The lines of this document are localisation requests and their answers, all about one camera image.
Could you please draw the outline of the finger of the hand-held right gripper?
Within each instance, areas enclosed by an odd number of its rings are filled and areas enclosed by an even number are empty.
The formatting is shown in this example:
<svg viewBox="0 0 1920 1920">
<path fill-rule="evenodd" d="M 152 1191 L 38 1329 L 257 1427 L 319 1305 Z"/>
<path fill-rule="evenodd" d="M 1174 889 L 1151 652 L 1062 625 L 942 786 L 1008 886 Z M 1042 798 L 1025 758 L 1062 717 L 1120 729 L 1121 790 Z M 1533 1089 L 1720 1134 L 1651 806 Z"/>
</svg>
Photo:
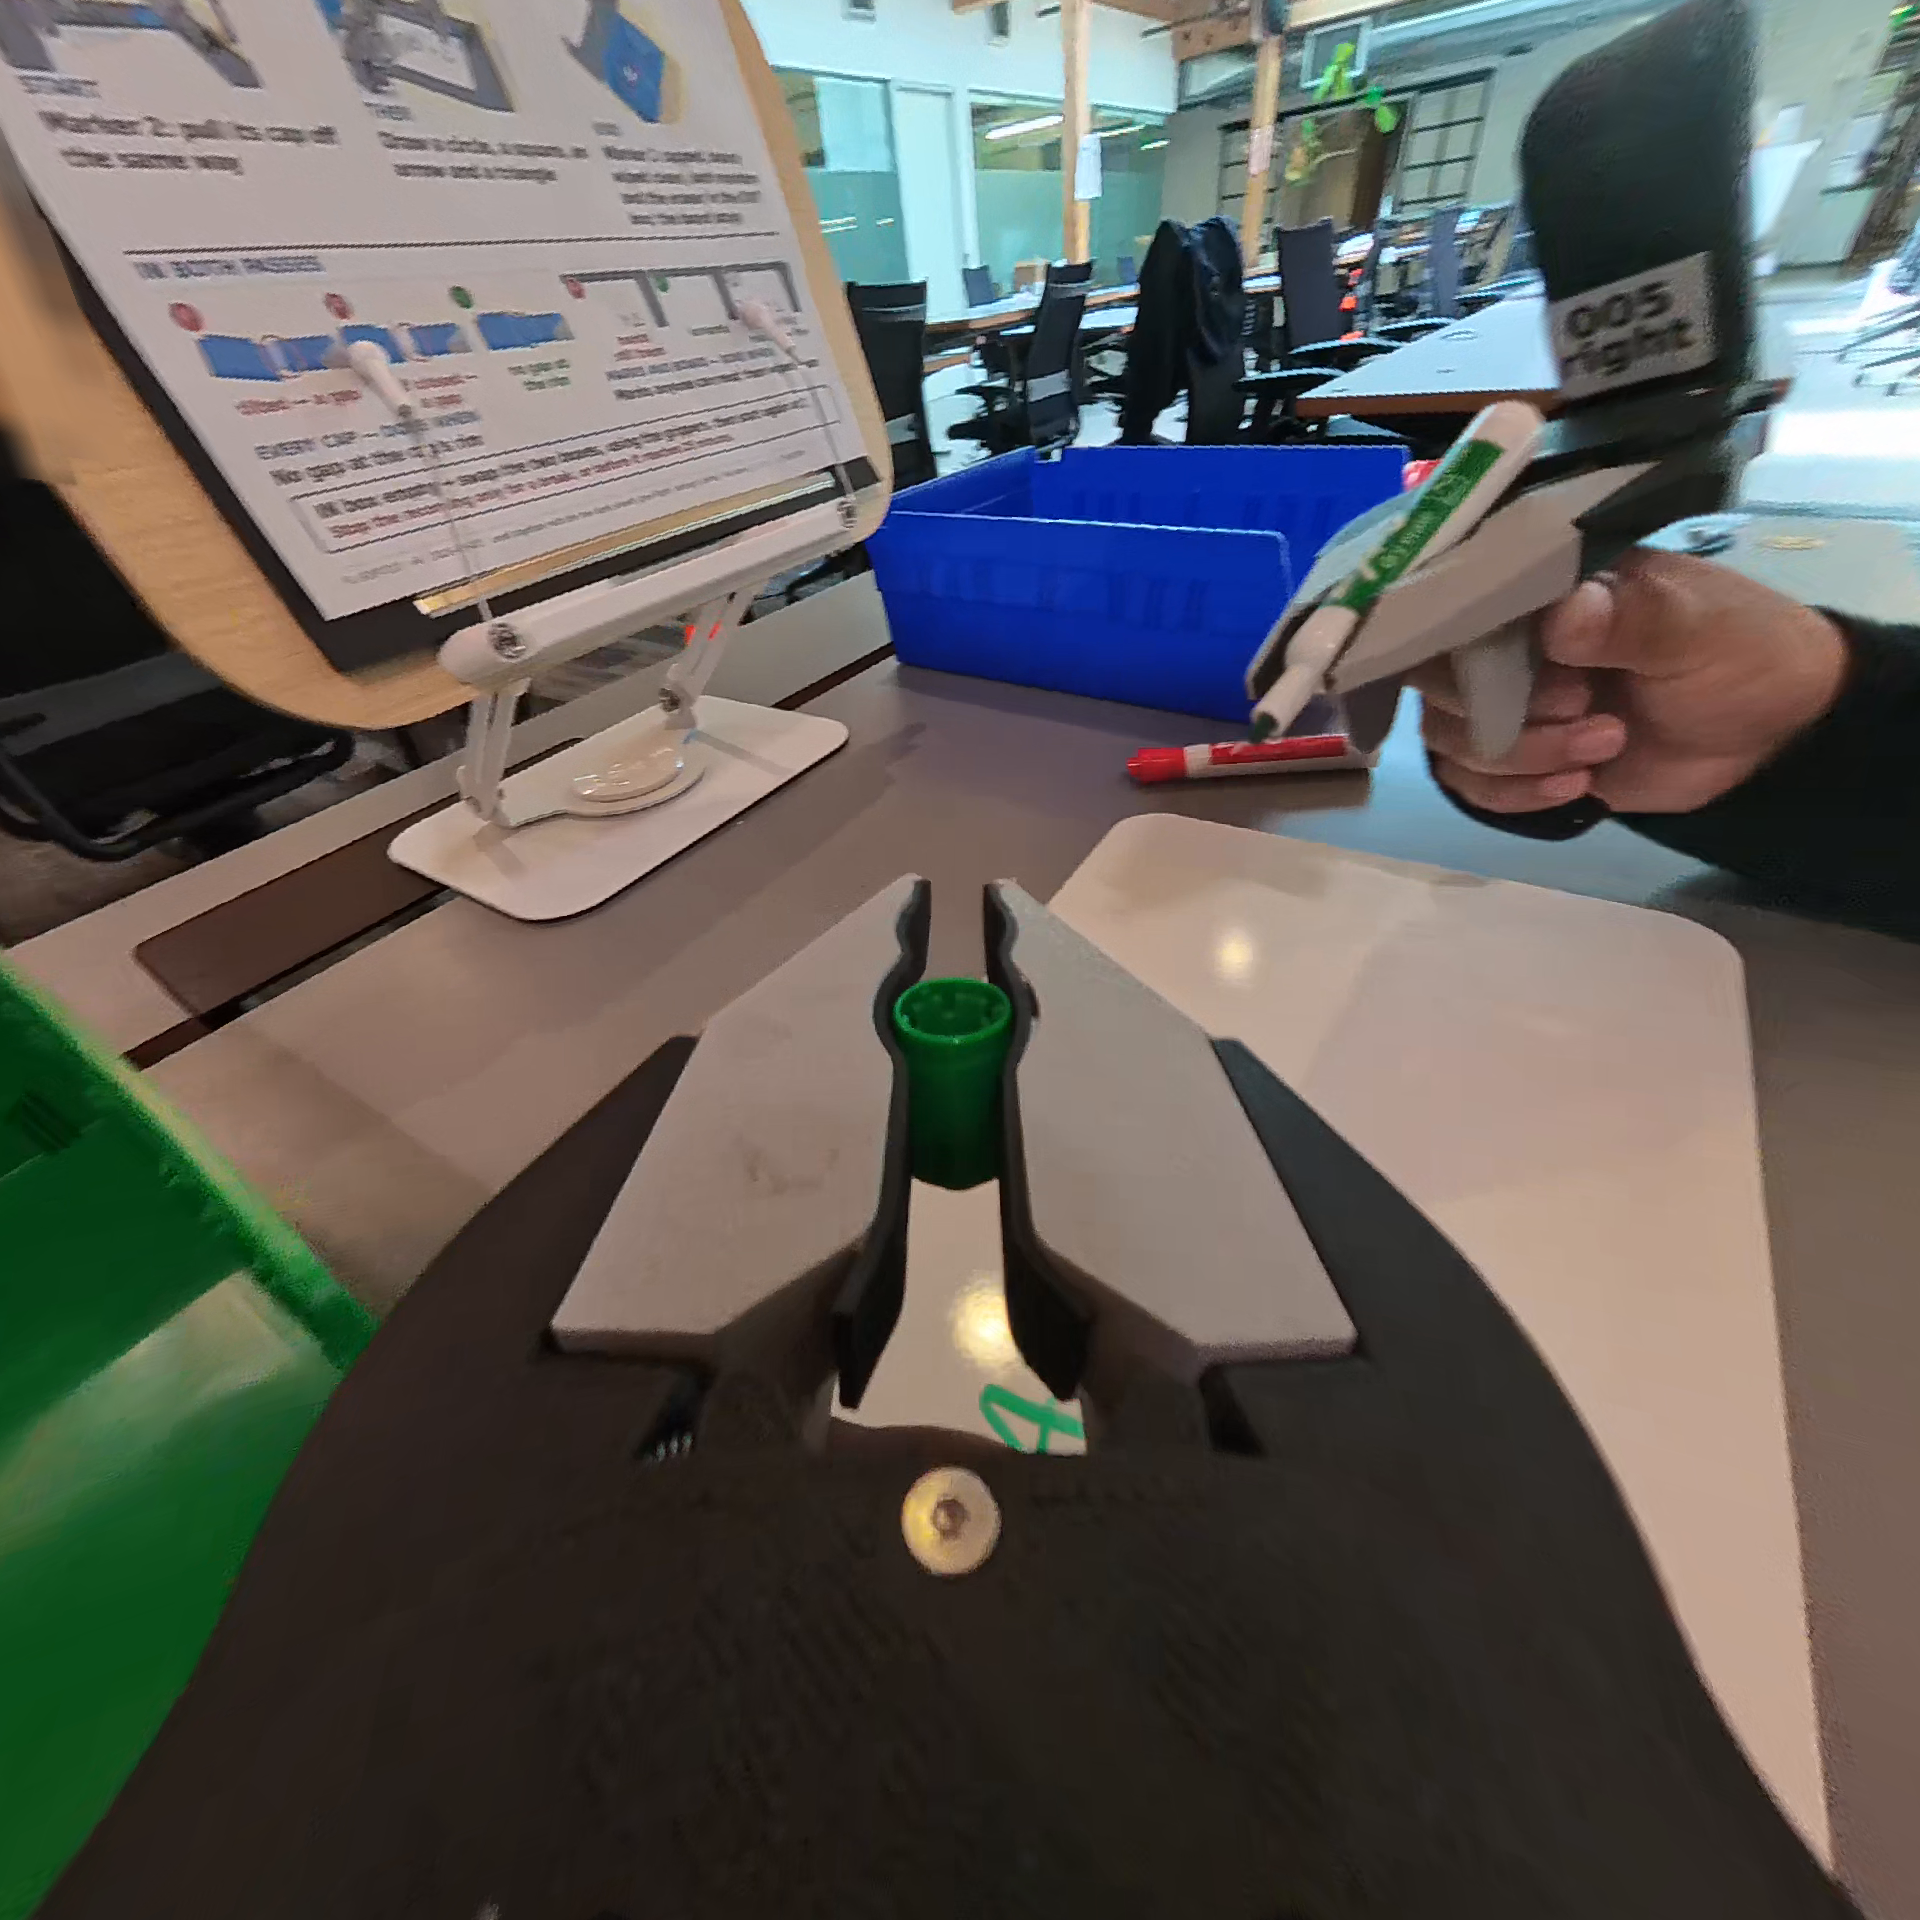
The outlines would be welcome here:
<svg viewBox="0 0 1920 1920">
<path fill-rule="evenodd" d="M 1390 590 L 1402 586 L 1413 572 L 1432 559 L 1442 533 L 1450 527 L 1447 501 L 1424 506 L 1434 474 L 1448 463 L 1407 463 L 1402 490 L 1369 507 L 1331 533 L 1320 546 L 1296 591 L 1286 601 L 1259 652 L 1247 663 L 1245 691 L 1255 709 L 1265 705 L 1272 686 L 1288 673 L 1294 634 L 1319 607 L 1344 607 L 1357 619 L 1370 615 Z"/>
<path fill-rule="evenodd" d="M 1402 681 L 1529 617 L 1576 577 L 1576 494 L 1510 492 L 1463 541 L 1386 594 L 1331 668 L 1322 697 Z"/>
</svg>

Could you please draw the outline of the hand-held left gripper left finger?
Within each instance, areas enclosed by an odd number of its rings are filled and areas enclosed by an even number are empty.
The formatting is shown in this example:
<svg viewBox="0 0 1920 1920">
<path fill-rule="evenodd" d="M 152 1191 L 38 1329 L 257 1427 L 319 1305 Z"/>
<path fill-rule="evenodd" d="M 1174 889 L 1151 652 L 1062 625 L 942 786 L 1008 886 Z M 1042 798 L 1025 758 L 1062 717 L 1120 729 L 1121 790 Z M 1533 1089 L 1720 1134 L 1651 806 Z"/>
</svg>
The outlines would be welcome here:
<svg viewBox="0 0 1920 1920">
<path fill-rule="evenodd" d="M 928 881 L 890 881 L 706 1022 L 553 1311 L 557 1350 L 861 1403 L 905 1299 L 894 1009 L 928 924 Z"/>
</svg>

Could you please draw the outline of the green potted plant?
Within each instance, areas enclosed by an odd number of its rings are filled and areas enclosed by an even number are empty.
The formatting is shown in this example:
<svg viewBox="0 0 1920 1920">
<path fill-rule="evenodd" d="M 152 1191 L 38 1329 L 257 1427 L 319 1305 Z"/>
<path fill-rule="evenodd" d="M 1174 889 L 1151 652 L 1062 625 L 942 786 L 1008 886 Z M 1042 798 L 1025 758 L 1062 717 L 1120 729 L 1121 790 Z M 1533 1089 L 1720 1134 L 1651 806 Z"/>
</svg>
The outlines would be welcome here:
<svg viewBox="0 0 1920 1920">
<path fill-rule="evenodd" d="M 1363 77 L 1360 42 L 1353 34 L 1338 38 L 1329 60 L 1312 73 L 1310 105 L 1286 150 L 1286 181 L 1290 186 L 1312 181 L 1327 159 L 1327 135 L 1338 133 L 1357 114 L 1379 138 L 1390 138 L 1401 123 L 1401 109 Z"/>
</svg>

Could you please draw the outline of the printed instruction sheet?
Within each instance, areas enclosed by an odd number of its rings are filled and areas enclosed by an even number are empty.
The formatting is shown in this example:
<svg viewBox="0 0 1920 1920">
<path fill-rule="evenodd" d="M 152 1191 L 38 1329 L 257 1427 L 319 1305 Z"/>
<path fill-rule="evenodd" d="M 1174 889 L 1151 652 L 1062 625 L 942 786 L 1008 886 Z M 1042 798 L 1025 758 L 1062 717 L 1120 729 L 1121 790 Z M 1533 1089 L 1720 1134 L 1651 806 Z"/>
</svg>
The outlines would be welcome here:
<svg viewBox="0 0 1920 1920">
<path fill-rule="evenodd" d="M 5 155 L 334 666 L 888 487 L 743 4 L 5 4 Z"/>
</svg>

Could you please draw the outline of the black office chair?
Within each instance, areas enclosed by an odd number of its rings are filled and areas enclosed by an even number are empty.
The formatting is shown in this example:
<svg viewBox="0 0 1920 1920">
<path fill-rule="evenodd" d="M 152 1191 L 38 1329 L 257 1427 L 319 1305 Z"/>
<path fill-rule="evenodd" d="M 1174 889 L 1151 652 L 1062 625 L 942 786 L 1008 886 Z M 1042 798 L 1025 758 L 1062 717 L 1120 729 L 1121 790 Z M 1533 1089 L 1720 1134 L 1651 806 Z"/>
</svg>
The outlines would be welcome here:
<svg viewBox="0 0 1920 1920">
<path fill-rule="evenodd" d="M 922 281 L 847 281 L 845 295 L 901 494 L 939 471 L 922 394 L 928 287 Z"/>
<path fill-rule="evenodd" d="M 1326 347 L 1342 333 L 1331 220 L 1280 229 L 1277 257 L 1280 287 L 1264 302 L 1264 317 L 1255 324 L 1255 369 L 1239 383 L 1253 406 L 1243 435 L 1256 444 L 1303 435 L 1296 402 L 1336 374 Z"/>
<path fill-rule="evenodd" d="M 954 420 L 949 441 L 974 444 L 992 458 L 1071 444 L 1078 428 L 1077 342 L 1089 281 L 1088 260 L 1047 266 L 1031 322 L 981 340 L 977 356 L 990 377 L 961 388 L 977 401 L 977 411 Z"/>
</svg>

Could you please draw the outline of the blue plastic bin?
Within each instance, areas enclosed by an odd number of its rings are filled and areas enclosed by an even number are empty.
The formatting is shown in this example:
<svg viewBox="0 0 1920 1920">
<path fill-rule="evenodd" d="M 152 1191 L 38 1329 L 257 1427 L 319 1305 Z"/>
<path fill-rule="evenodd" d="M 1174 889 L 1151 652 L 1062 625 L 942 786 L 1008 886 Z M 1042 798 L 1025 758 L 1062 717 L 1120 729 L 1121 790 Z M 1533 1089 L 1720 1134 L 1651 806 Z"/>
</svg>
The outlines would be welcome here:
<svg viewBox="0 0 1920 1920">
<path fill-rule="evenodd" d="M 898 494 L 869 540 L 902 666 L 1240 729 L 1322 546 L 1402 492 L 1399 438 L 1031 449 Z"/>
</svg>

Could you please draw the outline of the red dry-erase marker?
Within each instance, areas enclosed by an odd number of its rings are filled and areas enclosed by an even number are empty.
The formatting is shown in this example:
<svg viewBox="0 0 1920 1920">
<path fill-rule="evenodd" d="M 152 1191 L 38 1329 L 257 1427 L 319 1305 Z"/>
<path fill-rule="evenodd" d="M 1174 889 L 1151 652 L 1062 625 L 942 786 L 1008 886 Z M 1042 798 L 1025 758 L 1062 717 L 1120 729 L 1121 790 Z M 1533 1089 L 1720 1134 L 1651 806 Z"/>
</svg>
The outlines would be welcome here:
<svg viewBox="0 0 1920 1920">
<path fill-rule="evenodd" d="M 1377 750 L 1362 753 L 1344 733 L 1304 733 L 1139 750 L 1126 758 L 1125 773 L 1138 786 L 1149 786 L 1360 774 L 1376 764 Z"/>
</svg>

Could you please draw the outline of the green marker cap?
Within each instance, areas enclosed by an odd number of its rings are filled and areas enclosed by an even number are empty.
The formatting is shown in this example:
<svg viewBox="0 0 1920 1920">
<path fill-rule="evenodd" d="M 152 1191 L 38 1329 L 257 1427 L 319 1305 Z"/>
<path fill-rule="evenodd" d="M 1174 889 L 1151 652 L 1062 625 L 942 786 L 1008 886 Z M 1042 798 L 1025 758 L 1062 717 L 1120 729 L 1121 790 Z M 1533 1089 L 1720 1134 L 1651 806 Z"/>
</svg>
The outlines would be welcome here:
<svg viewBox="0 0 1920 1920">
<path fill-rule="evenodd" d="M 913 1179 L 949 1191 L 1001 1174 L 1001 1076 L 1015 1035 L 1008 995 L 975 977 L 935 977 L 894 1005 L 907 1076 Z"/>
</svg>

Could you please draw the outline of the green dry-erase marker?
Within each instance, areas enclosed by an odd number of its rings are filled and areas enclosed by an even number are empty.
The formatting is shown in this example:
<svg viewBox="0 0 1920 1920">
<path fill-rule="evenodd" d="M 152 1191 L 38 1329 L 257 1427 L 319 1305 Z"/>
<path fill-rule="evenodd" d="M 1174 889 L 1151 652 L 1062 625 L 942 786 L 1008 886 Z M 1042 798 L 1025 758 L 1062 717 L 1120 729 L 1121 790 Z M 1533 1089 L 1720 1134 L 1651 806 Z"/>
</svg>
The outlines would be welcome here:
<svg viewBox="0 0 1920 1920">
<path fill-rule="evenodd" d="M 1327 691 L 1377 604 L 1472 534 L 1517 483 L 1545 433 L 1525 401 L 1483 406 L 1418 487 L 1334 534 L 1245 669 L 1253 741 L 1286 733 Z"/>
</svg>

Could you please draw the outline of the green plastic bin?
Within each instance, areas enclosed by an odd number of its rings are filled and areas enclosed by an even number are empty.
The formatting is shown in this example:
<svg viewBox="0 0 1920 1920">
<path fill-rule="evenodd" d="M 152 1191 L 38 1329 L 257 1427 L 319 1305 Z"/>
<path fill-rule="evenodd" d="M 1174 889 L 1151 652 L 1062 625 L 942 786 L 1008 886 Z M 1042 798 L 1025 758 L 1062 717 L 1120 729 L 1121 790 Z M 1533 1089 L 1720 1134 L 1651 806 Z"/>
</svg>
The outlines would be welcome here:
<svg viewBox="0 0 1920 1920">
<path fill-rule="evenodd" d="M 1 967 L 1 1916 L 152 1745 L 374 1316 Z"/>
</svg>

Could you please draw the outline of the grey office desk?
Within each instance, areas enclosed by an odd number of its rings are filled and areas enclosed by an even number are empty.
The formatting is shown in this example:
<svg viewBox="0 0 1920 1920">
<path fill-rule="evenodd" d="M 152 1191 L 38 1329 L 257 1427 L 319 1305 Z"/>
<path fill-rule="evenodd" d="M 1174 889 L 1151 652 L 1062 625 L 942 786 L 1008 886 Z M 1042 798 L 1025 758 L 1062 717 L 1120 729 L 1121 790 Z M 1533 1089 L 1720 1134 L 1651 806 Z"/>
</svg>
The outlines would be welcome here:
<svg viewBox="0 0 1920 1920">
<path fill-rule="evenodd" d="M 1353 417 L 1402 426 L 1415 417 L 1466 419 L 1499 401 L 1521 401 L 1545 417 L 1560 405 L 1546 307 L 1537 295 L 1488 305 L 1370 356 L 1353 373 L 1310 388 L 1294 411 L 1310 420 Z"/>
</svg>

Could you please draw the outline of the white whiteboard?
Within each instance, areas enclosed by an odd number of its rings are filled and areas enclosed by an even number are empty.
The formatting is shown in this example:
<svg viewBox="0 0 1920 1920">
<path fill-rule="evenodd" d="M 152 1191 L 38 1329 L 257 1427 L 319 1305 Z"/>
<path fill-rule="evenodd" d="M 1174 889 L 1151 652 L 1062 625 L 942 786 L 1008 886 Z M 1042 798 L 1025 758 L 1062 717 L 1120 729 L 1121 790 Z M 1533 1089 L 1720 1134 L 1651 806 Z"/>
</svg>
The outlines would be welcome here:
<svg viewBox="0 0 1920 1920">
<path fill-rule="evenodd" d="M 1744 969 L 1647 907 L 1179 813 L 982 851 L 841 830 L 843 884 L 935 881 L 939 965 L 982 881 L 1245 1042 L 1477 1263 L 1606 1455 L 1745 1755 L 1833 1863 Z"/>
</svg>

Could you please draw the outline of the black jacket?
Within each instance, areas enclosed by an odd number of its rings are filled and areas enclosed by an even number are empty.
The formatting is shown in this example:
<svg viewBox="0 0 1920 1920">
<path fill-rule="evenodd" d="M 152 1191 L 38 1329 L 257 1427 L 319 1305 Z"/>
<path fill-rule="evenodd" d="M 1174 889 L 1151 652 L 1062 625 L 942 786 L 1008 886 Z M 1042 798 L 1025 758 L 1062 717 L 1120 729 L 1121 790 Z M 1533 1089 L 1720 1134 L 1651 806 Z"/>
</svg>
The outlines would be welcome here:
<svg viewBox="0 0 1920 1920">
<path fill-rule="evenodd" d="M 1240 438 L 1240 238 L 1232 220 L 1162 220 L 1138 271 L 1135 322 L 1120 388 L 1120 444 L 1155 441 L 1158 419 L 1186 398 L 1189 445 Z"/>
</svg>

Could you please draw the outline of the person's right forearm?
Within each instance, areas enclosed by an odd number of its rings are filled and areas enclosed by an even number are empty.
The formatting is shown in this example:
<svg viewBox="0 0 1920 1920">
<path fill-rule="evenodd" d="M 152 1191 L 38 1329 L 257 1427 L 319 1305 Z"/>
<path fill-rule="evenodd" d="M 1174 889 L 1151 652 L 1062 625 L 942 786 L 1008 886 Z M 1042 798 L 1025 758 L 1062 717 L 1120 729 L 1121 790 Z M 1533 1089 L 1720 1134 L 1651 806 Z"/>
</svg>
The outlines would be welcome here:
<svg viewBox="0 0 1920 1920">
<path fill-rule="evenodd" d="M 1917 938 L 1917 628 L 1827 613 L 1833 705 L 1754 774 L 1683 813 L 1621 823 L 1797 909 Z"/>
</svg>

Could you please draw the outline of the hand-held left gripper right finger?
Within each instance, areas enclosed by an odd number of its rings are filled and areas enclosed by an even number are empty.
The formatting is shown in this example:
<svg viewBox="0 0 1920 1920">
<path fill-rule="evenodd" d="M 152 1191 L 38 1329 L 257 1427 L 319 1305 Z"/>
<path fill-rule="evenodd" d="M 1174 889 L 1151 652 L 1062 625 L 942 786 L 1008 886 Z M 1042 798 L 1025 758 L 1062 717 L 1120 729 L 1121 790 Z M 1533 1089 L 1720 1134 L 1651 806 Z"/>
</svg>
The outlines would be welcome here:
<svg viewBox="0 0 1920 1920">
<path fill-rule="evenodd" d="M 982 889 L 1005 1311 L 1057 1401 L 1336 1359 L 1357 1331 L 1210 1035 L 1013 881 Z"/>
</svg>

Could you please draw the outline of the wooden book stand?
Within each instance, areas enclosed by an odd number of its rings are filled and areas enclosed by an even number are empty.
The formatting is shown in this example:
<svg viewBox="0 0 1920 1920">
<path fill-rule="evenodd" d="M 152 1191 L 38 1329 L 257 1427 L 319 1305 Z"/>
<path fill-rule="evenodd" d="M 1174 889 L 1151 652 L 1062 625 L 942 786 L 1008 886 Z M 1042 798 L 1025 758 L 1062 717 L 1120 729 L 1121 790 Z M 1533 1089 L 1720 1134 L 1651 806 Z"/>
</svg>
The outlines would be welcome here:
<svg viewBox="0 0 1920 1920">
<path fill-rule="evenodd" d="M 513 922 L 566 922 L 731 826 L 847 743 L 847 729 L 715 699 L 713 669 L 779 577 L 872 538 L 894 492 L 815 499 L 721 534 L 706 526 L 615 556 L 541 596 L 470 586 L 437 646 L 335 666 L 213 507 L 202 476 L 129 381 L 79 276 L 5 155 L 5 811 L 115 857 L 200 828 L 198 774 L 145 798 L 109 774 L 75 820 L 33 781 L 64 739 L 120 745 L 129 725 L 217 689 L 273 711 L 247 732 L 266 758 L 226 757 L 255 806 L 349 737 L 466 709 L 454 799 L 400 833 L 391 861 Z"/>
</svg>

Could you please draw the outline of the person's right hand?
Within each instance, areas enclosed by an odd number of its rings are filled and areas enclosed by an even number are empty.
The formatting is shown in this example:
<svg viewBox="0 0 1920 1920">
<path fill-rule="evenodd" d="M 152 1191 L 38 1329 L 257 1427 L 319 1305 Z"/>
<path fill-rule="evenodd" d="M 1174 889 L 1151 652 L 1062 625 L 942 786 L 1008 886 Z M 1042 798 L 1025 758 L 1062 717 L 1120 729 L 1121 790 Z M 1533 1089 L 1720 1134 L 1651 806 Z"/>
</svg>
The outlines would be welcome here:
<svg viewBox="0 0 1920 1920">
<path fill-rule="evenodd" d="M 1465 694 L 1416 676 L 1424 748 L 1465 806 L 1521 817 L 1576 802 L 1689 813 L 1735 790 L 1838 701 L 1845 631 L 1707 559 L 1630 553 L 1531 619 L 1527 721 L 1501 754 L 1472 743 Z"/>
</svg>

